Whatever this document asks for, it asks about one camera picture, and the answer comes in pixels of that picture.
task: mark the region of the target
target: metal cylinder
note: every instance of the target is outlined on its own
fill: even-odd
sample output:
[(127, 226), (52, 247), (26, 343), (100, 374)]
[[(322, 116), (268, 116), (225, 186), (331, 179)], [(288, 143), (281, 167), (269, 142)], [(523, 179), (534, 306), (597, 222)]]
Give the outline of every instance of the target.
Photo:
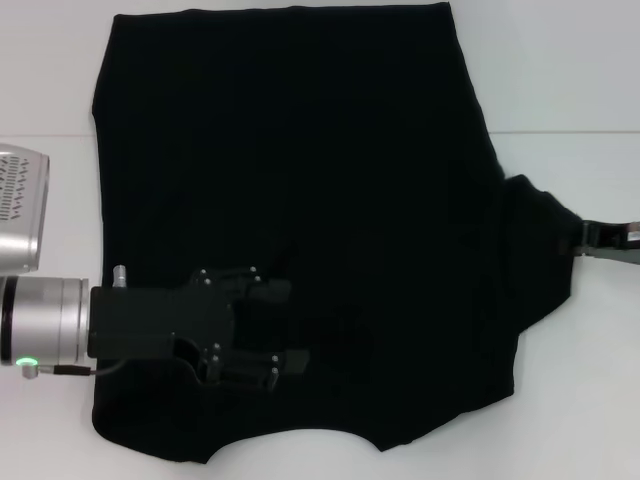
[(68, 365), (84, 360), (88, 280), (18, 277), (13, 293), (10, 284), (2, 282), (0, 292), (4, 363), (32, 358), (39, 365)]
[(38, 378), (38, 366), (24, 365), (22, 367), (22, 376), (27, 380), (33, 380), (34, 378)]

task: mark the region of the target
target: white background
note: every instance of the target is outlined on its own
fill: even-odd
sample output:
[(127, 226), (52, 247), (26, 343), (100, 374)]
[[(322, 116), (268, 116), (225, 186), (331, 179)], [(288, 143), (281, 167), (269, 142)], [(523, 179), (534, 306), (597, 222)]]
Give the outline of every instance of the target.
[[(339, 5), (341, 0), (298, 4)], [(375, 0), (344, 4), (384, 4)], [(425, 3), (405, 0), (399, 3)], [(640, 218), (640, 3), (454, 0), (500, 161), (581, 216)], [(0, 142), (51, 156), (41, 275), (100, 278), (90, 103), (117, 13), (286, 0), (0, 0)], [(113, 445), (93, 385), (0, 369), (0, 475), (11, 479), (640, 478), (640, 267), (578, 260), (573, 297), (521, 337), (517, 393), (381, 454), (338, 432), (230, 445), (206, 466)]]

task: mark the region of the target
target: black cloth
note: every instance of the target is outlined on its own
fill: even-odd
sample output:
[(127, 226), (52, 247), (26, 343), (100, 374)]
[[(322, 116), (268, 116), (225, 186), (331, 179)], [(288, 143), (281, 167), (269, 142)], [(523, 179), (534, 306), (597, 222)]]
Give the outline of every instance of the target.
[(257, 397), (130, 362), (96, 382), (113, 442), (196, 462), (299, 428), (408, 443), (511, 395), (519, 333), (570, 294), (580, 219), (505, 179), (448, 4), (119, 15), (93, 113), (103, 282), (256, 265), (293, 291), (239, 308), (238, 346), (311, 351)]

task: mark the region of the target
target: black shirt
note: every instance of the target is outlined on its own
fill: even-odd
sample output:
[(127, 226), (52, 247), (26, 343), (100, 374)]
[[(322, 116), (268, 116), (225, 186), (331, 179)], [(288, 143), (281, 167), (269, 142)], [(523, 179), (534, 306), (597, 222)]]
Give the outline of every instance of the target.
[(291, 300), (242, 309), (238, 345), (311, 351), (257, 397), (130, 362), (96, 383), (113, 442), (198, 462), (297, 428), (408, 443), (511, 395), (519, 333), (569, 296), (579, 219), (505, 180), (448, 4), (120, 15), (94, 116), (105, 284), (256, 265)]

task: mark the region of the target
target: cable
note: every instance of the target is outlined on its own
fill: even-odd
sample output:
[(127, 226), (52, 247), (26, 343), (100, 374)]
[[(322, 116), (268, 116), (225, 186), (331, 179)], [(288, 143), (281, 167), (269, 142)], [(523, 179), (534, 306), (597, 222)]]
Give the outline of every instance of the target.
[(96, 377), (102, 375), (109, 375), (120, 370), (127, 363), (126, 360), (121, 360), (114, 365), (102, 368), (100, 370), (92, 370), (91, 367), (81, 367), (78, 365), (56, 365), (53, 367), (54, 375), (74, 375), (77, 377), (89, 377), (95, 375)]

